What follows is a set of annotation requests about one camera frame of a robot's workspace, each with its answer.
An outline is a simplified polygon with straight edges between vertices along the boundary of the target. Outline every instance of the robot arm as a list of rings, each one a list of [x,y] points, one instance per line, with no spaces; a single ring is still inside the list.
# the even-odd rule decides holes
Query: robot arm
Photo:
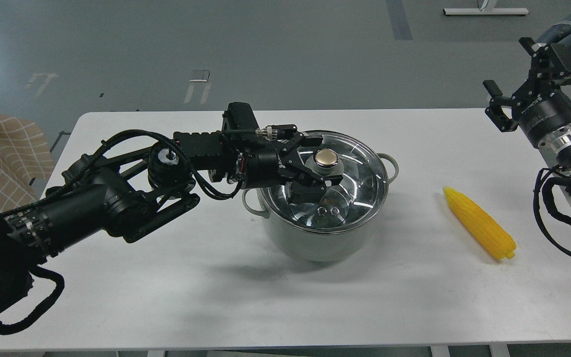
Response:
[[[149,136],[157,143],[127,154],[106,158],[118,143]],[[246,103],[231,103],[224,112],[221,131],[175,132],[173,138],[132,129],[102,142],[92,155],[63,172],[65,185],[46,191],[46,198],[0,213],[0,313],[25,297],[32,287],[30,274],[56,283],[50,294],[24,320],[0,322],[0,334],[29,327],[57,300],[63,277],[39,267],[46,258],[93,233],[104,230],[112,237],[136,242],[197,206],[198,185],[208,197],[229,199],[240,189],[290,185],[291,203],[317,202],[328,185],[338,185],[341,175],[321,176],[302,162],[297,148],[314,149],[321,136],[304,135],[296,126],[260,129]],[[131,164],[129,169],[122,170]],[[129,183],[147,170],[152,190],[136,190]],[[199,173],[209,171],[210,181],[235,183],[232,193],[216,190]]]
[[[571,217],[558,212],[552,193],[553,187],[564,187],[571,206],[571,101],[560,90],[571,84],[571,55],[559,44],[537,44],[531,38],[521,38],[519,43],[532,59],[528,79],[510,97],[505,97],[494,81],[484,81],[491,97],[486,114],[500,131],[515,131],[519,126],[535,149],[551,149],[556,155],[557,167],[539,172],[533,206],[545,237],[571,256],[571,251],[548,233],[539,213],[541,192],[548,213],[571,225]],[[512,110],[512,118],[505,115],[503,107]]]

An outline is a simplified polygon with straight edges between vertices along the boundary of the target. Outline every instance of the yellow corn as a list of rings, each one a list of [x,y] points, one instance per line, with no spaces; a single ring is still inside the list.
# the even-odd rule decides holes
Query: yellow corn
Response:
[[[451,211],[493,258],[514,257],[513,238],[482,207],[449,186],[444,187],[444,196]]]

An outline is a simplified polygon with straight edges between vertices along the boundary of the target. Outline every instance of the plaid fabric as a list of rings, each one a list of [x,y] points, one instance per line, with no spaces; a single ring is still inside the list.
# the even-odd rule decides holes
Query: plaid fabric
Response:
[[[0,211],[36,200],[30,180],[48,179],[53,170],[41,129],[29,120],[0,115]]]

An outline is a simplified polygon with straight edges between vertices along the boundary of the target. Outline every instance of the white pot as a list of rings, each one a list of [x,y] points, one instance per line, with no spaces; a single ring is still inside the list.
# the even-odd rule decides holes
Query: white pot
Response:
[[[328,194],[324,197],[325,201],[321,203],[303,204],[305,205],[304,215],[293,214],[288,210],[288,207],[298,210],[301,208],[301,205],[288,206],[283,200],[283,190],[286,188],[279,185],[256,189],[261,210],[254,210],[248,205],[246,195],[249,190],[245,190],[242,193],[242,203],[248,212],[264,218],[263,224],[268,236],[285,253],[294,258],[329,262],[348,257],[361,249],[371,239],[376,230],[370,221],[380,210],[383,203],[385,203],[388,185],[398,176],[399,168],[397,162],[391,156],[376,154],[369,147],[349,136],[329,131],[316,131],[314,133],[316,135],[327,133],[327,135],[339,137],[340,140],[349,139],[351,145],[357,143],[360,149],[358,151],[362,152],[363,157],[367,158],[367,162],[365,162],[364,158],[356,158],[356,161],[371,167],[372,177],[374,177],[376,182],[372,182],[371,178],[353,177],[357,176],[359,172],[363,172],[363,169],[360,169],[358,172],[352,169],[352,172],[355,172],[355,174],[351,174],[349,172],[349,164],[347,164],[347,169],[343,174],[344,185],[342,181],[340,187],[336,187],[335,191],[337,193],[334,193],[334,196],[331,196],[331,193],[328,191]],[[388,160],[394,166],[394,176],[387,176],[387,170],[385,170],[385,165],[383,165],[381,159]],[[370,186],[364,189],[369,188],[373,190],[372,187],[376,188],[375,192],[370,192],[367,200],[371,204],[358,201],[358,199],[362,200],[362,198],[358,198],[358,190],[359,188],[363,190],[363,187],[359,185],[363,181],[367,181],[367,184]],[[337,215],[330,217],[330,208],[327,204],[336,205],[342,199],[344,199],[344,203],[339,203],[342,207],[340,210],[334,211]],[[320,212],[315,212],[313,208],[316,208],[316,206],[314,205],[319,205],[317,210],[321,210],[325,214],[320,215]]]

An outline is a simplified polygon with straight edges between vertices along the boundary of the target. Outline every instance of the metal bracket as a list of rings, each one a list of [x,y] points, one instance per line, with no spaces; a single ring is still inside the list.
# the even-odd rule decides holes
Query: metal bracket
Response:
[[[508,7],[508,8],[495,8],[498,0],[483,0],[480,6],[477,3],[477,8],[458,8],[458,9],[442,9],[444,15],[468,15],[468,14],[510,14],[526,16],[529,11],[525,7]]]

